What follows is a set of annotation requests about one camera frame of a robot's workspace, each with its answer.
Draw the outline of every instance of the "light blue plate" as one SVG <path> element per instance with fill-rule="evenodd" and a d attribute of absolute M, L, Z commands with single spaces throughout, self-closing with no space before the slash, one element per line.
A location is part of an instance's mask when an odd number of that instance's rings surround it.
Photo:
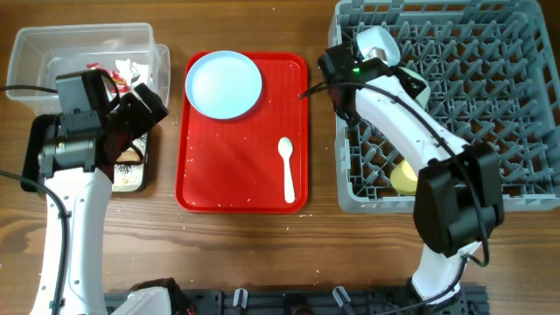
<path fill-rule="evenodd" d="M 255 63 L 238 52 L 212 52 L 186 75 L 186 97 L 204 116 L 231 119 L 255 105 L 263 78 Z"/>

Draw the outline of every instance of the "transparent container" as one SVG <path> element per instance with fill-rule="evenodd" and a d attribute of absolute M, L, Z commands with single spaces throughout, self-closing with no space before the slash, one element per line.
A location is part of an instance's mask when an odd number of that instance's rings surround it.
<path fill-rule="evenodd" d="M 153 30 L 146 23 L 21 29 L 11 52 L 7 85 L 56 88 L 58 75 L 87 70 L 93 63 L 117 70 L 116 60 L 127 59 L 148 66 L 146 84 L 167 106 L 171 79 L 169 50 L 155 43 Z M 6 94 L 37 115 L 60 112 L 56 94 L 33 90 L 10 90 Z"/>

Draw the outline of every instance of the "yellow object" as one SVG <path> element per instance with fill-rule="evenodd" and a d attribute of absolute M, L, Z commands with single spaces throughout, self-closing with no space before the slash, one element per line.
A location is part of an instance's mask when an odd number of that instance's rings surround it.
<path fill-rule="evenodd" d="M 418 177 L 410 167 L 409 162 L 403 160 L 391 172 L 391 185 L 399 193 L 414 196 L 417 193 Z"/>

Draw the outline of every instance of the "brown object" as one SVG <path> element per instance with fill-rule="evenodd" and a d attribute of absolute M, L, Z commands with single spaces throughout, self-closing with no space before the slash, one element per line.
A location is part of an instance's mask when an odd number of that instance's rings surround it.
<path fill-rule="evenodd" d="M 150 135 L 148 185 L 140 193 L 114 194 L 108 206 L 102 258 L 106 292 L 125 292 L 163 277 L 175 277 L 183 289 L 332 290 L 345 285 L 351 290 L 405 284 L 416 270 L 422 241 L 412 215 L 340 210 L 334 113 L 326 93 L 310 99 L 310 198 L 301 212 L 196 215 L 174 198 L 179 126 L 173 122 L 181 115 L 188 58 L 202 50 L 294 52 L 306 60 L 315 84 L 322 80 L 315 65 L 327 47 L 336 1 L 122 0 L 117 15 L 107 13 L 115 9 L 110 1 L 86 7 L 76 1 L 26 2 L 37 4 L 0 0 L 0 76 L 8 71 L 16 33 L 26 26 L 144 21 L 152 25 L 156 41 L 171 50 L 170 114 Z M 560 62 L 560 3 L 542 4 Z M 21 172 L 33 118 L 29 109 L 0 94 L 1 169 Z M 0 314 L 29 314 L 39 287 L 45 226 L 45 199 L 0 178 Z M 470 265 L 465 281 L 488 286 L 493 315 L 558 313 L 559 210 L 507 213 L 492 235 L 490 251 L 490 266 Z"/>
<path fill-rule="evenodd" d="M 116 160 L 116 162 L 140 162 L 142 159 L 133 150 L 126 150 Z"/>

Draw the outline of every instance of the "plastic container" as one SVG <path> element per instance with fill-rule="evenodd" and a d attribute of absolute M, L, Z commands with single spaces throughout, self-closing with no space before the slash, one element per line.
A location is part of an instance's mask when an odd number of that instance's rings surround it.
<path fill-rule="evenodd" d="M 195 54 L 186 67 L 208 52 Z M 256 104 L 233 119 L 206 117 L 183 97 L 175 198 L 204 214 L 289 214 L 307 202 L 308 106 L 298 100 L 308 86 L 307 65 L 293 53 L 242 52 L 262 76 Z M 284 200 L 284 161 L 278 141 L 288 137 L 296 200 Z"/>
<path fill-rule="evenodd" d="M 560 83 L 539 4 L 533 0 L 340 1 L 329 46 L 354 43 L 372 25 L 396 39 L 402 63 L 428 80 L 428 111 L 467 141 L 501 155 L 508 211 L 560 206 Z M 349 213 L 413 210 L 389 175 L 401 159 L 384 136 L 337 117 L 340 207 Z"/>
<path fill-rule="evenodd" d="M 58 75 L 87 69 L 99 63 L 117 70 L 115 60 L 130 59 L 148 65 L 148 86 L 164 101 L 169 99 L 171 63 L 165 45 L 156 45 L 151 26 L 134 24 L 91 24 L 21 29 L 11 52 L 7 85 L 27 84 L 56 88 Z M 38 115 L 59 113 L 59 97 L 32 90 L 6 92 Z"/>

